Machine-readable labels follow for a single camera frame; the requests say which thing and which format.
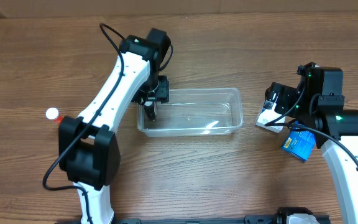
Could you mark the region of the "black bottle white cap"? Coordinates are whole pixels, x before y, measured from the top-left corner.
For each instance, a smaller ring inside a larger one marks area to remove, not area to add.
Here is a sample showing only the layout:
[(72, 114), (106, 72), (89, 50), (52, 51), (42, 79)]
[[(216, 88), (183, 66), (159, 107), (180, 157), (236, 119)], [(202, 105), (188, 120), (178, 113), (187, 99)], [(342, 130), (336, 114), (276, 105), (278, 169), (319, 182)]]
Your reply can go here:
[(156, 102), (154, 101), (146, 101), (144, 103), (144, 111), (145, 111), (145, 115), (146, 117), (153, 121), (156, 119), (157, 117), (157, 105)]

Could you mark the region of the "white box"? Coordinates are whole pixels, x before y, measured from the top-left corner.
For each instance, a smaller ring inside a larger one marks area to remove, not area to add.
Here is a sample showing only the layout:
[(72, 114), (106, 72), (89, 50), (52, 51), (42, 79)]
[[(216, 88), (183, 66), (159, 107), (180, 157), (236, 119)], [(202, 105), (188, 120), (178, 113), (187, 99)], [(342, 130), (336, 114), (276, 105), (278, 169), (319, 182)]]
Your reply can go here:
[(266, 126), (265, 124), (277, 119), (281, 116), (281, 114), (275, 112), (276, 103), (273, 103), (269, 100), (265, 100), (262, 104), (260, 113), (255, 122), (256, 126), (259, 126), (264, 129), (268, 129), (269, 131), (273, 131), (275, 133), (279, 133), (282, 131), (282, 126)]

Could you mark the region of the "blue box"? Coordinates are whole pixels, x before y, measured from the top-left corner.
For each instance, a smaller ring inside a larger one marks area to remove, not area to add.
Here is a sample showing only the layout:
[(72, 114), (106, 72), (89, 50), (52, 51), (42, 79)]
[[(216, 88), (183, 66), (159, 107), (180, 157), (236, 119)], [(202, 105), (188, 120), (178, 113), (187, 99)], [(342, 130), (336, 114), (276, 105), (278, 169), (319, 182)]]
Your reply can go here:
[(309, 159), (315, 144), (313, 133), (290, 128), (289, 135), (280, 149), (305, 162)]

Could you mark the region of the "orange bottle white cap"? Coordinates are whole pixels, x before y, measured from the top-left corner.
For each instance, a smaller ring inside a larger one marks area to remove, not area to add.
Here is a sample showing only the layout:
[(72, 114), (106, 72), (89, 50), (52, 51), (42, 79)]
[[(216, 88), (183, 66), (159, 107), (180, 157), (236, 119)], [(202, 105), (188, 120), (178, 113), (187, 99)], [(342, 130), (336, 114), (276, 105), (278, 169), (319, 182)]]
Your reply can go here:
[(63, 120), (63, 116), (60, 114), (57, 108), (49, 108), (45, 112), (45, 116), (47, 119), (52, 120), (57, 124), (60, 124)]

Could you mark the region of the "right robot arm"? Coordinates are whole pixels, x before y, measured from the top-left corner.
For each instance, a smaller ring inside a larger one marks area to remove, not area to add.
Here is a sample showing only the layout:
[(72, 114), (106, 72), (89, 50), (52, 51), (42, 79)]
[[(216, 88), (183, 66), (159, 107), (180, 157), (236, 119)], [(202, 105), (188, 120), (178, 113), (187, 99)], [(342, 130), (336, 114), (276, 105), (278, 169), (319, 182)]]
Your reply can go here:
[(300, 65), (293, 88), (273, 82), (265, 92), (265, 127), (313, 133), (333, 178), (342, 220), (358, 223), (358, 110), (344, 109), (343, 71)]

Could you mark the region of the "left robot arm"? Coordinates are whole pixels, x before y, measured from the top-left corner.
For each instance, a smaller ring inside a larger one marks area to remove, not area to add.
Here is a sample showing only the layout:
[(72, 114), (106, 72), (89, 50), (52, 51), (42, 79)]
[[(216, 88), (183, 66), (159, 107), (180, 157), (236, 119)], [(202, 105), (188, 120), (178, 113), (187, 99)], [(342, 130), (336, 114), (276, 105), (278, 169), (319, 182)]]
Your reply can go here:
[(151, 29), (146, 38), (129, 35), (115, 46), (117, 61), (94, 100), (76, 117), (65, 116), (58, 127), (59, 167), (78, 192), (79, 223), (113, 223), (109, 185), (121, 154), (117, 129), (126, 109), (137, 103), (154, 119), (157, 103), (169, 101), (169, 82), (160, 72), (168, 65), (173, 45), (167, 33)]

